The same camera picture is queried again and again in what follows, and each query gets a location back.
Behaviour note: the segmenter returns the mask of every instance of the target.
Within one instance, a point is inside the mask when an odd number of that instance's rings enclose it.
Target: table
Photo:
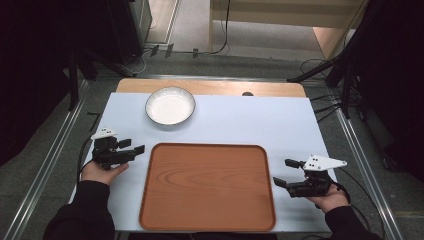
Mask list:
[[[350,29],[362,18],[366,0],[232,0],[229,21],[313,27],[324,54],[330,59]],[[228,0],[210,0],[209,50],[214,20],[226,19]]]
[[[150,92],[165,86],[185,87],[196,100],[193,115],[170,128],[152,122],[144,111]],[[240,96],[246,91],[255,96]],[[118,231],[146,231],[138,223],[138,213],[150,152],[160,142],[257,144],[267,151],[271,177],[288,182],[304,177],[301,170],[286,167],[284,159],[328,156],[309,99],[302,86],[293,83],[123,79],[110,96],[99,124],[99,129],[103,127],[117,131],[118,140],[131,138],[132,147],[146,145],[146,152],[130,162],[111,186],[108,208]],[[333,171],[329,174],[335,179]],[[329,231],[321,210],[308,200],[290,198],[275,185],[272,191],[277,218],[272,232]]]

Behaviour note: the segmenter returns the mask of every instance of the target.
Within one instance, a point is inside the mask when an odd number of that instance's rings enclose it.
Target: floor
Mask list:
[[[154,0],[154,2],[159,4],[161,1]],[[173,28],[168,39],[168,43],[174,43],[175,52],[171,57],[165,58],[165,53],[159,52],[154,57],[146,55],[144,59],[140,58],[126,67],[134,71],[139,70],[137,77],[140,78],[164,75],[168,77],[214,76],[221,80],[255,79],[256,81],[281,82],[284,79],[298,76],[302,71],[307,71],[320,63],[320,61],[304,62],[308,59],[322,59],[312,30],[305,27],[272,25],[256,26],[257,29],[254,30],[254,26],[231,24],[228,28],[228,46],[222,53],[212,56],[199,56],[196,59],[193,59],[191,54],[178,53],[180,51],[192,51],[193,48],[199,48],[199,51],[206,50],[207,35],[205,34],[207,31],[204,22],[203,25],[200,24],[204,21],[200,18],[204,16],[199,9],[205,6],[207,8],[207,5],[205,5],[207,2],[207,0],[179,1]],[[155,18],[155,11],[157,10],[152,9],[153,19],[159,21],[161,18]],[[221,23],[215,24],[216,34],[219,35],[222,33]],[[161,23],[156,22],[156,26],[159,29]],[[270,33],[265,32],[252,34],[256,33],[258,28],[261,31],[268,29],[278,36],[271,35],[271,37],[267,35]],[[160,48],[166,49],[166,36],[163,36],[158,38],[160,40],[152,41],[151,46],[162,41]],[[220,46],[222,40],[222,36],[221,38],[217,37],[215,45]],[[72,194],[75,184],[75,159],[78,157],[84,139],[92,134],[90,132],[91,126],[95,125],[95,116],[89,115],[88,112],[101,113],[103,111],[110,92],[116,89],[121,77],[109,69],[99,66],[97,81],[86,82],[83,81],[82,76],[80,76],[80,79],[80,91],[86,91],[87,94],[86,98],[81,99],[79,111],[74,112],[75,119],[74,122],[71,122],[72,129],[65,132],[67,140],[62,145],[52,147],[58,133],[64,131],[62,124],[69,120],[67,111],[69,99],[65,98],[39,128],[24,151],[0,167],[0,236],[6,236],[19,207],[25,207],[22,205],[25,202],[23,200],[28,196],[28,191],[32,189],[31,186],[39,169],[44,166],[45,159],[52,155],[50,150],[59,150],[54,161],[52,161],[51,175],[45,179],[46,181],[41,186],[44,191],[33,199],[34,205],[29,208],[29,212],[24,218],[26,219],[22,224],[24,228],[18,231],[16,236],[8,235],[5,239],[41,239],[48,221]],[[303,82],[302,85],[310,99],[329,93],[329,89],[324,86],[322,80],[310,79]],[[322,98],[313,101],[312,105],[314,109],[321,109],[331,105],[331,101],[328,98]],[[422,239],[422,236],[424,236],[424,229],[422,228],[424,226],[423,183],[407,172],[391,172],[385,169],[381,161],[381,154],[367,126],[358,118],[355,108],[352,107],[350,110],[352,118],[348,123],[355,129],[361,150],[372,169],[372,175],[378,182],[383,199],[393,213],[396,223],[395,226],[386,225],[387,239]],[[324,111],[317,114],[317,119],[325,117],[328,113],[328,111]],[[340,119],[343,119],[343,116],[334,112],[319,123],[328,153],[333,158],[349,161],[347,170],[366,189],[369,189],[370,186],[364,181],[363,172],[359,167],[361,162],[358,161],[355,151],[351,150],[354,143],[347,138],[346,129],[342,127]],[[336,175],[339,182],[343,183],[354,196],[355,205],[365,213],[371,229],[381,235],[379,214],[371,201],[349,176],[339,171],[336,171]],[[391,238],[391,236],[398,235],[391,234],[389,230],[399,231],[401,237]],[[279,239],[305,239],[310,234],[312,233],[281,233]]]

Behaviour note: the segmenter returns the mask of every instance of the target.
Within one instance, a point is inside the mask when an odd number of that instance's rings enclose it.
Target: gray floor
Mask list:
[[[257,78],[258,81],[284,81],[284,79],[301,74],[300,66],[304,49],[298,49],[300,58],[296,57],[296,48],[291,49],[291,55],[285,57],[252,58],[246,56],[207,56],[201,55],[193,59],[190,54],[174,53],[170,58],[165,58],[163,52],[154,57],[145,56],[147,67],[137,77],[151,77],[152,75],[171,76],[213,76],[226,78]],[[310,69],[319,62],[305,65]],[[137,71],[143,69],[143,60],[138,59],[128,68]],[[93,132],[89,129],[94,122],[94,116],[87,112],[101,113],[106,105],[110,92],[116,89],[121,79],[116,73],[99,66],[99,77],[95,82],[89,82],[89,94],[75,125],[70,132],[64,147],[61,149],[57,163],[48,179],[20,239],[41,239],[43,230],[48,221],[54,216],[57,209],[70,197],[75,184],[77,158],[84,139]],[[302,83],[307,96],[310,98],[328,94],[322,80],[308,80]],[[61,125],[68,114],[68,97],[65,98],[52,112],[50,117],[38,129],[30,143],[17,157],[0,167],[0,236],[5,236],[20,202],[30,188],[48,151],[59,132]],[[331,105],[331,102],[314,101],[313,106],[319,109]],[[424,191],[423,183],[412,177],[407,172],[393,173],[386,170],[382,164],[382,156],[373,141],[367,126],[356,116],[355,109],[351,109],[351,122],[355,127],[357,136],[367,155],[367,159],[382,188],[394,213],[404,239],[422,239],[424,236]],[[317,119],[326,113],[317,115]],[[336,114],[332,114],[320,122],[320,129],[330,157],[348,161],[347,170],[360,183],[363,182],[361,172],[358,170],[356,160],[351,151],[345,132],[340,126]],[[364,195],[358,185],[344,173],[336,171],[339,182],[346,185],[353,197],[353,203],[366,215],[374,232],[381,234],[379,215],[371,202]],[[311,233],[282,233],[280,239],[301,239]]]

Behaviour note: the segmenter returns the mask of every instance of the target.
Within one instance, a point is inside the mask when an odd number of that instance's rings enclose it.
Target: human hand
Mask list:
[[[84,169],[82,170],[81,181],[96,181],[110,186],[113,180],[123,171],[127,170],[128,167],[128,163],[124,163],[114,169],[105,170],[104,168],[100,167],[99,164],[91,161],[87,163],[87,165],[85,165]]]
[[[345,193],[343,191],[337,191],[337,186],[334,184],[331,184],[327,195],[308,197],[307,199],[318,205],[324,213],[337,207],[349,206]]]

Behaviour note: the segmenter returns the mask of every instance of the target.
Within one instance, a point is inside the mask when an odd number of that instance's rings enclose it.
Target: person's arm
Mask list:
[[[106,171],[88,163],[82,172],[72,204],[59,209],[44,232],[44,240],[113,239],[115,226],[107,209],[109,186],[128,164]]]
[[[327,195],[311,197],[310,201],[318,205],[325,213],[325,221],[333,232],[334,240],[379,240],[374,233],[365,229],[353,209],[349,206],[343,191],[337,191],[337,186],[332,184]]]

